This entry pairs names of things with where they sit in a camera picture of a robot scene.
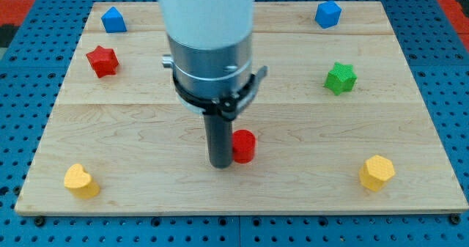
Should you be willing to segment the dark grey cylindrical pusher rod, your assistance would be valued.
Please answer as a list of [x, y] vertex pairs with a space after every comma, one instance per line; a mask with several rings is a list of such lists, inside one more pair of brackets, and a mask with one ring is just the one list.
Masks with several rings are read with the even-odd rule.
[[225, 169], [233, 161], [232, 123], [216, 115], [205, 115], [204, 126], [210, 164]]

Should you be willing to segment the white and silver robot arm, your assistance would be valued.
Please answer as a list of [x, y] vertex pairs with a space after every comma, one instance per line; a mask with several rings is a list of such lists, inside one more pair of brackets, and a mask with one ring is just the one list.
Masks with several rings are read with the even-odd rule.
[[203, 114], [209, 159], [233, 161], [232, 121], [255, 98], [260, 75], [251, 72], [254, 0], [158, 0], [181, 102]]

